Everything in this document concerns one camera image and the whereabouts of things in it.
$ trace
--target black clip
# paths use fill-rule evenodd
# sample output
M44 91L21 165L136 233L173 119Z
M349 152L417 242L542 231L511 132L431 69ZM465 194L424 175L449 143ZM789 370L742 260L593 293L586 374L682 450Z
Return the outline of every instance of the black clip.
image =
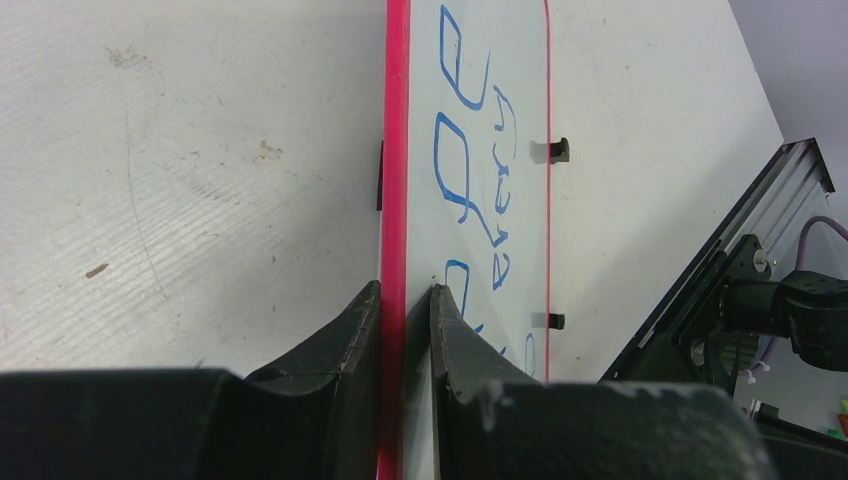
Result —
M568 146L568 139L562 137L560 141L552 143L550 147L551 164L565 163L571 160L571 147Z
M563 330L565 328L565 315L561 313L549 313L548 328Z
M377 174L377 211L383 211L383 142L380 142L380 173Z

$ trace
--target wall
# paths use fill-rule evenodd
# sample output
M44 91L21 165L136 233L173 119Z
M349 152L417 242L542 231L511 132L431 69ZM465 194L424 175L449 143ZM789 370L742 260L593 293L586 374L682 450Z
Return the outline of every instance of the wall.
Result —
M834 215L848 220L848 2L730 5L785 140L816 137L837 188Z

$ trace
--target white table surface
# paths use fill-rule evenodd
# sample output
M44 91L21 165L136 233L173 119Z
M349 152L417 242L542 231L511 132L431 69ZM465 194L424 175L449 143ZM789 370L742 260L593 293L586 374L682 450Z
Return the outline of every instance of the white table surface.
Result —
M596 381L783 141L726 2L551 16L551 380Z
M0 368L246 374L377 276L382 2L3 4Z
M0 368L244 374L377 275L382 1L3 11ZM726 3L551 21L551 376L597 380L782 139Z

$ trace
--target red whiteboard edge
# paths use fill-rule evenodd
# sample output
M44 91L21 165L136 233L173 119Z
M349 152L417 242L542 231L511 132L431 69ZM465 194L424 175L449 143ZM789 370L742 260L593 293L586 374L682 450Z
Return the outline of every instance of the red whiteboard edge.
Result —
M386 2L383 112L381 381L377 478L403 477L403 355L406 332L406 198L409 152L410 0Z
M548 62L548 145L551 144L551 13L550 6L548 5L548 0L544 0L545 2L545 28L547 30L547 62ZM547 249L548 249L548 265L547 272L545 273L545 310L547 315L545 319L545 381L550 381L551 377L551 327L550 327L550 318L551 318L551 149L548 148L548 240L547 240Z

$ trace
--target cable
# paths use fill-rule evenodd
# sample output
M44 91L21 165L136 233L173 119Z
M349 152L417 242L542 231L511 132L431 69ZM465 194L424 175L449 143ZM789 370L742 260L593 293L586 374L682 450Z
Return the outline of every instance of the cable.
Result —
M807 237L810 234L810 229L813 225L822 222L834 229L836 233L838 233L845 241L848 241L848 229L845 229L839 222L836 220L826 217L824 215L817 215L809 220L804 226L801 228L801 236L798 238L798 254L795 256L795 270L801 270L804 267L804 255L807 251ZM766 349L763 352L763 356L760 357L760 360L754 365L753 368L742 370L739 372L739 375L746 375L748 377L748 383L754 383L756 380L754 379L754 375L758 375L762 371L769 371L770 367L766 362L771 357L771 354L774 352L775 347L777 346L777 337L771 337L769 339L768 345L766 345Z
M801 238L798 240L798 255L795 257L795 270L800 270L801 267L804 266L804 254L807 249L807 235L810 234L810 228L818 222L823 222L827 224L830 228L836 230L845 241L848 241L848 230L845 229L842 225L839 224L836 220L825 217L824 215L815 216L804 224L804 228L801 229Z

